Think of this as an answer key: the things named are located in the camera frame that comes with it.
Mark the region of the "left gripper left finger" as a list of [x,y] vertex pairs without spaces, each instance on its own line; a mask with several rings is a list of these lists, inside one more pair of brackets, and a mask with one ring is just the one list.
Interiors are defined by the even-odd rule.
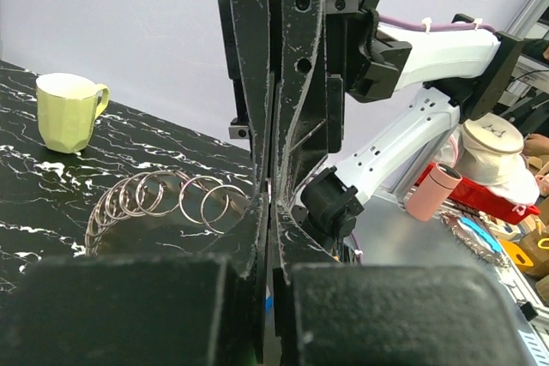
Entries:
[[268,200],[195,255],[50,257],[1,314],[4,365],[263,360]]

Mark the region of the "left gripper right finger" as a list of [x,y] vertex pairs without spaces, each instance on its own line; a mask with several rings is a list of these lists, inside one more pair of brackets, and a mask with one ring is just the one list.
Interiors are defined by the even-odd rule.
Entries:
[[273,212],[274,312],[285,365],[524,365],[521,313],[438,220],[370,201],[359,266]]

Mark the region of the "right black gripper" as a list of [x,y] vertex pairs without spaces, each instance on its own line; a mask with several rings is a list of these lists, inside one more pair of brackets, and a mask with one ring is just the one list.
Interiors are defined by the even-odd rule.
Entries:
[[293,204],[311,173],[341,149],[346,96],[388,98],[410,47],[378,39],[380,0],[218,0],[236,116],[256,192]]

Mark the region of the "blue key tag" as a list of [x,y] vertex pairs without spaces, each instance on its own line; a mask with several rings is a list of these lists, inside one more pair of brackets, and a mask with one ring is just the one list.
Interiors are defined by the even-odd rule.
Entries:
[[271,295],[266,296],[265,310],[270,311],[273,307],[273,297]]

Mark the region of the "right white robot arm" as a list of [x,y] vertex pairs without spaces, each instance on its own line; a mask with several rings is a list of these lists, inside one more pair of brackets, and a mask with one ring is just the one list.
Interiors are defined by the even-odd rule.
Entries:
[[[379,0],[219,0],[238,123],[250,132],[257,198],[273,237],[330,249],[380,184],[431,140],[483,117],[519,56],[507,33],[458,15],[444,27],[393,23]],[[407,109],[337,166],[346,96],[418,86]]]

